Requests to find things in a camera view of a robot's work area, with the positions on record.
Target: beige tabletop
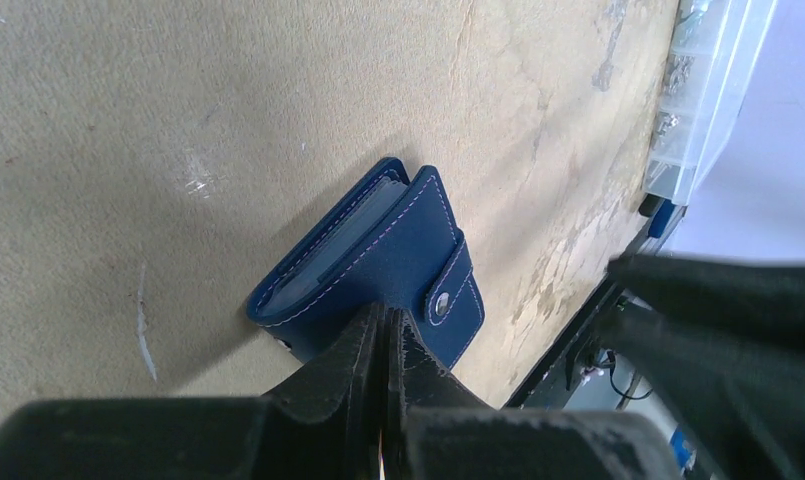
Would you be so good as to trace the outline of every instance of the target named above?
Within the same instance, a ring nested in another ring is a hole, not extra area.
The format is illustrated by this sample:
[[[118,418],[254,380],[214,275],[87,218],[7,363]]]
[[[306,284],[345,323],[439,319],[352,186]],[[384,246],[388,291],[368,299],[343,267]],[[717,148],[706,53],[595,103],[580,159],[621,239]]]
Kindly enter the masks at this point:
[[[441,172],[500,405],[640,225],[676,4],[0,2],[0,421],[275,385],[241,304],[384,155]]]

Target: wallet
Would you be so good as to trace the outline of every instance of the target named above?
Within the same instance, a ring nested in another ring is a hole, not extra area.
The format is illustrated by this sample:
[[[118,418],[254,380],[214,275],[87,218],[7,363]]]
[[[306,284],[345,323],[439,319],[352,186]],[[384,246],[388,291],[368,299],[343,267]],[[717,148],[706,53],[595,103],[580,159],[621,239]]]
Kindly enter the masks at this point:
[[[246,311],[307,362],[372,302],[409,310],[449,368],[484,322],[464,232],[435,167],[409,180],[399,159],[379,161],[261,281]]]

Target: blue wallet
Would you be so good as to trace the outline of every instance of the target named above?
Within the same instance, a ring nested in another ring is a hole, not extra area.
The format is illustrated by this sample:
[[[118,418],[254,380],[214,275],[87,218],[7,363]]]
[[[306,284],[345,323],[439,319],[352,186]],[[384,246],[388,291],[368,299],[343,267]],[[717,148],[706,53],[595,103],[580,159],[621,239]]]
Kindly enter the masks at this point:
[[[307,362],[375,301],[410,310],[449,368],[484,322],[464,232],[432,166],[410,181],[399,159],[382,159],[255,288],[246,311]]]

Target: white wall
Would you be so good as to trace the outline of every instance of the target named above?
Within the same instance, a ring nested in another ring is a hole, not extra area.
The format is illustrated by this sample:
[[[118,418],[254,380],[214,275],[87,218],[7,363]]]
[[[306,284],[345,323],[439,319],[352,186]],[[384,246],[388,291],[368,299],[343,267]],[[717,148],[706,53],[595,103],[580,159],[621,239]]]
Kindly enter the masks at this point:
[[[805,0],[779,0],[729,144],[669,246],[805,259]]]

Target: white scratch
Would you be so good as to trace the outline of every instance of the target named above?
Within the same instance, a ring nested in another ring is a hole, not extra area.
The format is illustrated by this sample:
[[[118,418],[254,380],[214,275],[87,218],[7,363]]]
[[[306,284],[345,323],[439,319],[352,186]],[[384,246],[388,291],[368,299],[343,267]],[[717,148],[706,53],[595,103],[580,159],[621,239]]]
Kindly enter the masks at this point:
[[[146,362],[146,368],[152,375],[154,381],[158,381],[158,373],[155,371],[155,362],[152,361],[152,355],[149,353],[149,347],[146,346],[146,314],[143,313],[143,280],[146,278],[146,262],[140,266],[140,286],[137,287],[137,340],[140,342],[140,352],[143,354],[143,361]]]

